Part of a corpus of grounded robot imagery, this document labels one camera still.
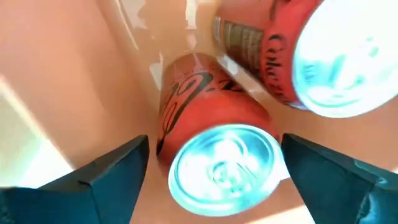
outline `soda can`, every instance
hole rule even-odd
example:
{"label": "soda can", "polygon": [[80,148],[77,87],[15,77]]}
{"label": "soda can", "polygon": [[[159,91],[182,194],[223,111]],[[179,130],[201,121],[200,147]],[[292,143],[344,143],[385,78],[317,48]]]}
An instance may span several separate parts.
{"label": "soda can", "polygon": [[159,118],[158,162],[186,210],[236,214],[277,187],[284,163],[271,117],[215,58],[188,54],[165,69]]}
{"label": "soda can", "polygon": [[319,3],[222,1],[213,24],[215,40],[275,99],[305,110],[293,88],[292,58],[299,34]]}
{"label": "soda can", "polygon": [[293,84],[314,113],[347,118],[398,94],[398,32],[390,0],[325,0],[294,52]]}

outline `can rim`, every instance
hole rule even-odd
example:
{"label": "can rim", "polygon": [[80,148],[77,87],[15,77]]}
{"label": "can rim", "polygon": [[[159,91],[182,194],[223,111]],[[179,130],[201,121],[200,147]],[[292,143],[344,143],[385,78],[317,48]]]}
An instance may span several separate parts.
{"label": "can rim", "polygon": [[[184,189],[180,186],[178,183],[178,180],[176,179],[176,172],[178,171],[178,163],[180,162],[184,152],[187,151],[189,145],[193,144],[196,142],[203,134],[210,132],[210,131],[216,131],[217,129],[224,129],[224,128],[241,128],[241,129],[247,129],[250,131],[256,131],[261,136],[264,138],[265,141],[271,145],[271,152],[273,153],[274,160],[273,160],[273,166],[271,167],[271,171],[269,172],[269,175],[266,178],[266,181],[261,185],[261,187],[258,189],[256,192],[250,192],[250,194],[245,195],[245,197],[250,197],[253,196],[254,194],[256,195],[255,200],[250,200],[249,205],[247,202],[245,202],[244,208],[237,207],[234,203],[230,201],[226,201],[225,203],[217,203],[217,204],[211,204],[211,203],[201,203],[198,200],[194,200],[191,198],[189,195],[185,194]],[[243,212],[247,209],[250,209],[262,201],[264,201],[266,198],[270,196],[271,193],[275,190],[275,188],[278,186],[281,178],[280,178],[280,170],[282,170],[284,166],[284,161],[283,161],[283,155],[282,155],[282,150],[280,148],[279,143],[272,137],[269,133],[264,131],[263,129],[257,128],[255,126],[251,126],[248,124],[224,124],[224,125],[219,125],[212,127],[210,129],[204,130],[201,133],[197,134],[195,137],[191,138],[189,141],[187,141],[179,150],[177,155],[175,156],[175,159],[173,160],[173,163],[170,167],[169,171],[169,190],[170,193],[173,197],[173,199],[184,209],[188,210],[189,212],[192,212],[197,215],[203,215],[203,216],[208,216],[208,217],[225,217],[228,215],[234,215],[239,212]]]}
{"label": "can rim", "polygon": [[398,78],[394,78],[392,75],[391,78],[380,85],[369,86],[364,93],[365,95],[340,105],[324,104],[321,101],[314,100],[307,93],[307,82],[303,75],[298,75],[301,74],[301,69],[305,65],[304,59],[300,56],[300,40],[304,38],[302,34],[307,31],[306,28],[313,27],[311,22],[317,20],[323,11],[329,10],[330,4],[333,4],[332,1],[323,1],[302,29],[294,51],[292,83],[300,101],[312,112],[328,118],[349,118],[372,111],[397,96],[398,88],[388,83],[396,83],[395,81],[398,81]]}

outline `nutrition label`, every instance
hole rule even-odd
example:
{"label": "nutrition label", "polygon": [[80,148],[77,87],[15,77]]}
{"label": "nutrition label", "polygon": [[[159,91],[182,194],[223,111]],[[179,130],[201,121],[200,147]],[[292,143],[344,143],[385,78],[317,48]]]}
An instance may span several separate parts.
{"label": "nutrition label", "polygon": [[227,54],[260,80],[263,31],[230,21],[225,21],[223,31]]}

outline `aluminum can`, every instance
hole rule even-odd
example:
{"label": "aluminum can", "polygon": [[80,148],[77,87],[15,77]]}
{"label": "aluminum can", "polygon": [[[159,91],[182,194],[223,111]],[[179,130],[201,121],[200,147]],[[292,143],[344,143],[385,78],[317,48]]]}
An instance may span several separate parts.
{"label": "aluminum can", "polygon": [[178,58],[162,79],[157,158],[177,203],[222,217],[266,199],[284,164],[266,109],[205,54]]}
{"label": "aluminum can", "polygon": [[295,43],[320,0],[222,1],[213,33],[236,63],[275,99],[305,110],[292,83]]}

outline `silver can lid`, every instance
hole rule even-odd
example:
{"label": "silver can lid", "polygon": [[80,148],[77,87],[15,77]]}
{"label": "silver can lid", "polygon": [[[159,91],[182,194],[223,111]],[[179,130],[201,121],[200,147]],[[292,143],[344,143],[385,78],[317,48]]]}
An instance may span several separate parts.
{"label": "silver can lid", "polygon": [[293,84],[316,114],[347,118],[398,94],[394,0],[324,0],[294,52]]}
{"label": "silver can lid", "polygon": [[189,140],[169,172],[169,189],[181,207],[223,217],[265,200],[280,182],[279,143],[262,129],[226,124]]}

